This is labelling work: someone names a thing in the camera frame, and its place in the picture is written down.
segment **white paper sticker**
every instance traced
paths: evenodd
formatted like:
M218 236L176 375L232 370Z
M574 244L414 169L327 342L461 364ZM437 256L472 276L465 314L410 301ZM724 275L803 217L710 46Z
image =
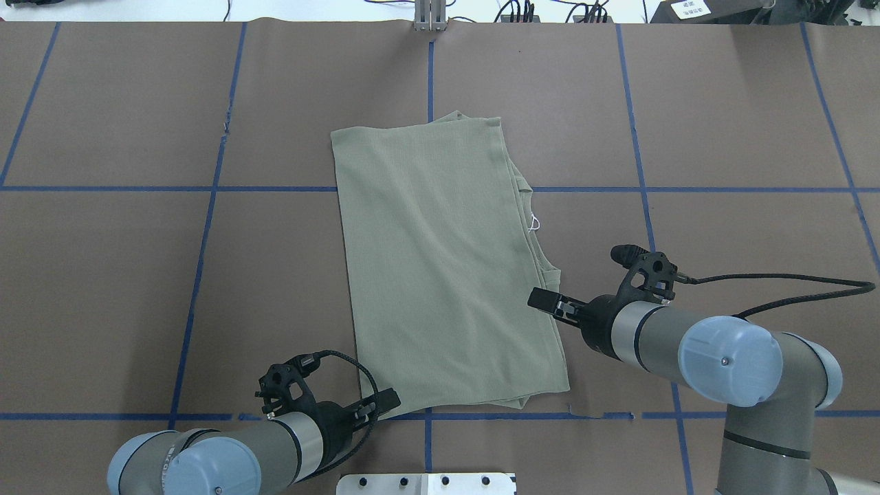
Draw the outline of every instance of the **white paper sticker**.
M684 2L676 2L671 7L680 19L698 18L712 13L703 0L685 0Z

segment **folded shirt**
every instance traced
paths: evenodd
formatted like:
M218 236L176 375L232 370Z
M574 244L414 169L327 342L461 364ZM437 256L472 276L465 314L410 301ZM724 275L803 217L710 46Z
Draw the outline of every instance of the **folded shirt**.
M526 305L560 271L532 225L532 189L499 118L459 112L331 133L357 356L390 416L448 404L522 408L568 390L556 324ZM364 395L371 394L362 377Z

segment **metal bracket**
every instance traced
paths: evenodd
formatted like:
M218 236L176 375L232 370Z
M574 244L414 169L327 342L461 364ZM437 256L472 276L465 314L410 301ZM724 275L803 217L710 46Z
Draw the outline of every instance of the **metal bracket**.
M416 31L446 31L446 0L415 0Z
M510 473L346 475L336 495L516 495Z

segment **black cable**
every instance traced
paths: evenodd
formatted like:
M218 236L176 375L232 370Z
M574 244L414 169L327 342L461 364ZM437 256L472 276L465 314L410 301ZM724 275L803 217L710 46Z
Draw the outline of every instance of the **black cable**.
M498 9L498 15L495 16L495 20L492 22L498 22L498 19L501 18L501 15L504 13L504 9L510 5L510 18L513 19L513 4L517 5L517 12L519 12L519 0L507 0L507 3L502 5L500 9Z
M570 11L568 11L568 16L566 16L566 18L565 18L566 23L568 23L571 20L571 14L575 13L575 10L578 7L583 7L583 16L585 18L587 17L587 14L590 12L590 6L581 2L581 3L575 4L575 6L572 7Z
M447 7L452 7L458 0L452 0ZM364 0L367 4L414 4L415 0Z
M358 363L356 359L354 359L354 358L352 358L352 357L350 357L350 356L347 356L347 355L345 355L345 354L343 354L343 353L341 353L341 352L338 352L338 351L330 351L330 350L326 350L326 351L317 352L317 354L318 354L318 356L321 357L321 358L323 358L323 357L325 357L325 356L335 356L335 357L337 357L337 358L341 358L341 359L344 359L344 360L348 361L348 362L351 363L352 365L357 366L357 369L361 370L361 372L367 377L367 380L370 381L370 386L373 388L373 396L378 395L378 393L379 393L379 389L378 389L378 387L376 386L376 381L373 380L373 375L370 374L370 370L368 370L367 368L363 367L363 365L360 364L360 363ZM361 447L363 447L364 442L366 442L367 439L370 437L370 433L372 433L372 431L373 431L373 426L376 425L376 421L378 420L378 417L379 417L378 414L373 414L372 416L370 416L370 419L367 420L367 429L363 432L363 436L362 436L361 439L357 442L357 445L355 445L354 448L352 448L351 450L349 450L347 454L343 455L343 456L339 459L339 461L336 461L336 462L334 462L333 464L330 464L330 465L325 466L325 467L323 467L323 468L321 468L321 469L318 469L317 471L311 473L309 476L307 476L307 477L305 477L305 478L303 478L303 479L306 480L306 479L310 479L310 478L313 478L313 477L316 477L316 476L319 476L319 475L323 475L324 473L328 472L329 470L336 468L337 466L339 466L339 465L342 464L343 462L345 462L345 461L347 461L348 459L350 459L352 455L357 454L357 451L360 450Z
M557 4L566 4L566 5L580 5L582 3L582 2L569 2L568 0L550 0L550 1L556 2ZM605 8L605 4L607 4L607 3L608 3L608 0L605 0L605 3L602 4L600 6L600 8L598 9L598 11L596 12L596 22L597 23L602 22L601 18L603 16L606 17L605 22L607 22L608 10ZM648 7L646 5L643 5L643 7L645 9L645 19L647 19L648 18Z
M587 15L583 16L583 18L580 20L580 22L582 22L584 24L597 24L599 22L599 20L602 18L602 11L603 10L604 10L604 8L602 7L602 4L600 4L597 0L592 5L592 8L590 9L590 11L587 12Z
M737 318L745 319L753 314L761 313L763 311L767 311L769 309L775 309L777 307L788 306L791 304L798 304L802 302L810 302L816 300L825 300L825 299L836 299L836 298L845 298L847 296L854 296L857 294L864 294L866 292L871 292L875 289L875 285L873 282L862 282L858 280L846 280L844 278L827 278L827 277L814 277L812 275L796 275L792 273L737 273L732 275L718 275L716 277L706 277L706 278L691 278L687 277L682 281L682 284L689 285L699 285L699 284L707 284L709 282L716 282L718 280L731 280L731 279L755 279L755 278L787 278L791 280L806 280L808 282L822 282L825 284L836 284L836 285L847 285L850 287L855 287L855 289L846 289L843 291L833 291L833 292L822 292L819 294L811 294L806 296L797 296L794 298L785 298L779 299L773 302L768 302L766 304L762 304L761 306L753 307L751 309L746 309L745 311L734 314L733 316Z

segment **blue tape line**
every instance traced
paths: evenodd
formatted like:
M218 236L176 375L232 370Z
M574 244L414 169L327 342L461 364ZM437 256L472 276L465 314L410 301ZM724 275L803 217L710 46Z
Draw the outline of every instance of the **blue tape line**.
M211 186L2 186L0 190L39 192L210 192Z
M422 415L425 420L425 472L430 473L434 470L434 423L432 420L433 410L431 408L425 409L425 413Z
M220 186L220 192L336 192L336 186Z
M693 495L693 479L691 477L691 456L687 453L687 436L685 421L682 418L681 399L678 396L678 383L672 382L672 405L675 407L675 426L678 430L678 449L681 451L681 463L685 470L685 488L687 495Z
M434 121L434 41L428 43L428 122Z
M868 221L865 219L862 202L859 200L859 194L855 188L853 174L847 163L847 156L844 154L843 146L840 144L840 137L837 134L837 127L834 125L834 119L831 117L831 110L828 108L828 102L825 101L825 92L822 91L822 83L819 82L819 75L816 71L816 62L813 60L813 51L812 48L810 48L810 37L807 35L807 25L803 22L801 23L801 37L803 38L803 47L807 52L807 62L810 64L810 73L813 76L813 83L816 85L816 93L818 94L819 102L822 104L822 111L825 112L825 119L828 121L828 129L831 131L831 137L834 140L834 148L837 149L837 156L840 158L841 166L843 166L843 174L847 177L847 184L849 184L850 192L853 194L853 202L855 203L855 209L859 214L859 221L862 222L862 230L865 232L868 249L870 249L871 257L874 259L874 268L877 273L880 274L880 255L877 254L874 236L871 235L871 229L868 227Z
M0 412L0 421L166 421L171 415L153 413L113 412ZM723 410L693 411L646 411L642 419L725 419ZM816 417L880 417L880 410L818 410ZM225 413L179 413L178 421L262 421L264 416L241 413L237 416ZM424 421L426 415L419 412L401 414L382 421ZM577 416L564 412L512 412L512 413L431 413L434 421L584 421L584 420L632 420L631 412L606 412L602 417Z
M639 193L642 188L628 186L538 186L536 193ZM649 193L846 193L851 188L748 188L648 186ZM211 186L0 186L0 191L36 192L210 192ZM336 186L219 186L217 192L337 192ZM880 188L855 188L859 193L880 193Z
M633 138L633 153L635 155L635 170L639 175L639 190L642 192L642 209L645 214L645 226L648 228L648 244L651 251L656 251L654 245L654 226L651 224L650 207L648 206L648 186L645 183L645 171L642 168L642 150L639 146L639 134L635 130L635 111L633 110L633 93L629 87L629 74L627 73L627 54L623 47L623 31L620 24L614 25L617 31L617 47L620 52L620 72L623 74L623 92L627 97L627 112L629 113L629 131Z
M187 414L179 413L178 421L232 421L232 414Z
M3 421L166 421L167 414L107 412L0 412Z
M643 412L642 419L725 419L723 410L696 410L682 412Z
M174 382L174 395L172 397L171 413L168 418L168 429L173 430L174 424L178 418L178 408L180 406L180 392L183 389L183 375L187 369L187 355L189 353L189 342L193 335L193 323L195 321L195 300L199 295L199 286L202 282L202 270L205 265L205 250L208 247L208 234L211 230L211 221L214 217L214 205L216 203L217 191L220 185L220 173L223 170L223 157L226 149L226 140L229 136L229 124L232 119L232 104L235 102L235 89L238 83L238 71L241 68L241 54L245 47L245 35L247 34L247 23L241 24L241 35L238 37L238 53L235 58L235 69L232 72L232 83L229 90L229 106L226 109L226 120L224 123L224 134L220 138L220 148L217 151L217 161L214 168L214 182L211 185L211 198L208 201L208 214L205 216L205 226L202 230L202 245L199 248L199 261L195 267L195 280L193 282L193 292L189 299L189 312L187 314L187 327L183 333L183 344L180 346L180 361L177 367L177 380Z
M52 37L49 38L49 44L46 47L46 53L43 55L43 62L40 64L40 70L37 71L37 78L33 81L33 86L31 86L31 94L27 96L25 110L21 113L21 119L18 121L18 127L15 129L15 136L12 138L9 153L6 155L3 171L0 172L0 186L3 186L6 182L6 174L9 173L9 168L12 166L12 157L15 156L15 149L18 148L18 140L21 138L21 133L25 130L27 116L31 113L33 99L37 96L37 89L40 87L40 81L43 79L43 74L46 72L46 65L49 63L49 56L52 55L52 48L55 47L55 40L58 39L58 30L60 29L61 23L56 22L55 29L52 30Z
M665 412L643 412L642 419L725 419L723 410ZM880 410L817 410L816 417L880 417Z
M481 421L481 420L512 420L512 421L589 421L607 419L632 419L631 413L609 412L602 417L578 416L570 412L440 412L433 413L434 421Z
M633 151L635 153L635 169L639 174L639 187L642 189L642 209L645 214L645 227L648 229L648 244L651 251L656 251L656 243L654 242L654 226L651 224L650 206L648 204L648 184L645 181L645 171L642 168L642 152L639 147L639 135L635 130L635 111L633 109L633 94L629 86L629 75L627 74L627 55L623 44L623 30L620 24L614 25L617 31L617 47L620 52L620 71L623 74L623 89L627 97L627 111L629 113L629 128L633 135ZM681 413L681 403L678 399L678 385L671 384L672 402L675 405L675 411ZM676 419L678 428L678 447L681 451L681 464L685 473L685 487L687 495L693 495L693 480L691 479L691 462L687 453L687 438L685 436L685 422L681 418Z
M648 192L657 193L848 193L850 188L700 188L700 187L664 187L646 188Z
M603 186L544 186L532 188L536 193L638 193L642 188Z

